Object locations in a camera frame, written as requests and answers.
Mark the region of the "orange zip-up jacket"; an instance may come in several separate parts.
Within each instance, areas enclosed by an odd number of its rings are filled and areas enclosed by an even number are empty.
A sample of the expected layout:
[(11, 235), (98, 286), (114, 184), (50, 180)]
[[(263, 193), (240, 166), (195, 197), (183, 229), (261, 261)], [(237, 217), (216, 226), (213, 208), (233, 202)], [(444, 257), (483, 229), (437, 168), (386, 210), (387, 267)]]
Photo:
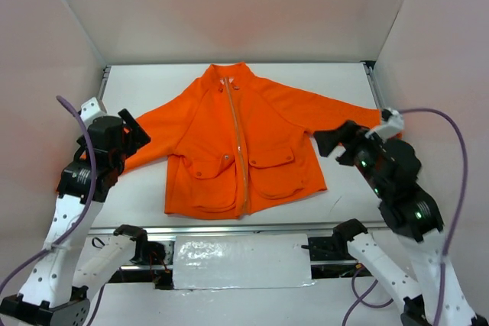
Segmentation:
[(360, 63), (113, 66), (102, 99), (151, 137), (97, 225), (320, 221), (368, 193), (321, 158), (315, 131), (381, 122)]

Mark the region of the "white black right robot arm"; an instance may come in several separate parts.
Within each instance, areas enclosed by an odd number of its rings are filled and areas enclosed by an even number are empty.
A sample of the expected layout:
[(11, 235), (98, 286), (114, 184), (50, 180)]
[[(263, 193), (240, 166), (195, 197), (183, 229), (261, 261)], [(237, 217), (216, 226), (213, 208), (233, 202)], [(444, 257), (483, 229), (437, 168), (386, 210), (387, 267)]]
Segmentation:
[(332, 249), (354, 257), (384, 287), (404, 325), (486, 325), (487, 319), (468, 304), (451, 261), (444, 253), (447, 236), (436, 201), (417, 182), (421, 162), (407, 142), (382, 136), (353, 121), (330, 131), (317, 131), (319, 153), (327, 157), (338, 145), (343, 166), (354, 166), (380, 199), (385, 224), (398, 236), (412, 264), (405, 273), (375, 242), (357, 219), (337, 225)]

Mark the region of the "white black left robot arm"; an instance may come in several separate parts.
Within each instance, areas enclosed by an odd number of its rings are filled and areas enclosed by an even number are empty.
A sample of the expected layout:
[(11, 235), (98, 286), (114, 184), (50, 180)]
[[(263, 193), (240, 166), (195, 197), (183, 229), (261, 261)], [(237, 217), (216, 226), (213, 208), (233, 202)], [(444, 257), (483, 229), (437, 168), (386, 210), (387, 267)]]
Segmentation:
[(79, 149), (63, 170), (53, 222), (33, 269), (14, 295), (1, 301), (1, 314), (29, 325), (90, 325), (104, 286), (126, 263), (162, 264), (165, 246), (143, 228), (122, 224), (105, 245), (79, 264), (92, 223), (125, 161), (150, 142), (131, 114), (102, 115), (84, 128)]

